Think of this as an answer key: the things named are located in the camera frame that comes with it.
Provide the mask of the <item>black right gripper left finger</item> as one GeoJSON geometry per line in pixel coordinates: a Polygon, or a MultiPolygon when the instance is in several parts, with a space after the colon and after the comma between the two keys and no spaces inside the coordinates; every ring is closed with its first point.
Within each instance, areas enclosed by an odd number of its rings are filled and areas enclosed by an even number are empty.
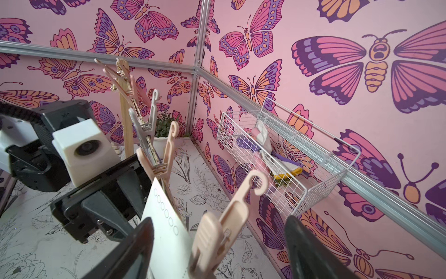
{"type": "Polygon", "coordinates": [[[145,279],[154,244],[152,219],[145,218],[85,279],[145,279]]]}

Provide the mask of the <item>white postcard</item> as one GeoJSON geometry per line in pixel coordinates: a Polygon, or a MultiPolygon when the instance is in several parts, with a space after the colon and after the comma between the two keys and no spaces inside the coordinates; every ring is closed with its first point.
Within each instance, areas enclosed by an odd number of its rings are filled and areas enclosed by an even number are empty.
{"type": "Polygon", "coordinates": [[[188,279],[193,240],[158,180],[150,189],[142,214],[154,226],[149,279],[188,279]]]}

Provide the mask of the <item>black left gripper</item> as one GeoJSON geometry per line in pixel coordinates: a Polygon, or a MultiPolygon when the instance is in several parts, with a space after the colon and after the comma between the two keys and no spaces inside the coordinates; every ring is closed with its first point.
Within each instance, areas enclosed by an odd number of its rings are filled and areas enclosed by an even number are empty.
{"type": "Polygon", "coordinates": [[[100,230],[121,242],[142,217],[152,182],[136,155],[87,181],[50,205],[52,215],[76,241],[86,244],[100,230]]]}

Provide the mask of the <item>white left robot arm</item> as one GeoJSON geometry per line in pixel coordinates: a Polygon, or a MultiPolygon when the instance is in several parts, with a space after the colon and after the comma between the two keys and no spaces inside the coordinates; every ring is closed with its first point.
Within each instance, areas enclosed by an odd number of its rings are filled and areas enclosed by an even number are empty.
{"type": "Polygon", "coordinates": [[[136,156],[121,159],[87,101],[56,101],[35,109],[1,103],[1,169],[25,186],[55,193],[52,215],[85,243],[97,230],[120,242],[141,217],[151,181],[136,156]]]}

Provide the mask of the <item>grey clothespin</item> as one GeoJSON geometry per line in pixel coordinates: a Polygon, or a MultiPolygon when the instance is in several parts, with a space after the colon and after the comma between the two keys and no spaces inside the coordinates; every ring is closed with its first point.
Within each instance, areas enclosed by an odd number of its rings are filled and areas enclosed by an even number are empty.
{"type": "Polygon", "coordinates": [[[142,96],[137,89],[133,89],[133,97],[131,101],[134,105],[129,109],[129,115],[132,120],[132,124],[135,127],[136,134],[139,139],[139,145],[143,150],[144,155],[148,158],[152,165],[158,165],[160,163],[159,157],[154,150],[153,142],[156,134],[157,124],[157,101],[159,99],[158,90],[153,91],[153,96],[150,104],[149,118],[147,121],[143,119],[139,110],[139,101],[142,101],[142,96]]]}

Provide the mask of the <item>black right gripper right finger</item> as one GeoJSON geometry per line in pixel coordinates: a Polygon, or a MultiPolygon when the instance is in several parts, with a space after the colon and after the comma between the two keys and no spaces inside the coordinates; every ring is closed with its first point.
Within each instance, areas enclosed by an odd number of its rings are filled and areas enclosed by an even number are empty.
{"type": "Polygon", "coordinates": [[[287,218],[285,239],[294,279],[356,278],[297,217],[287,218]]]}

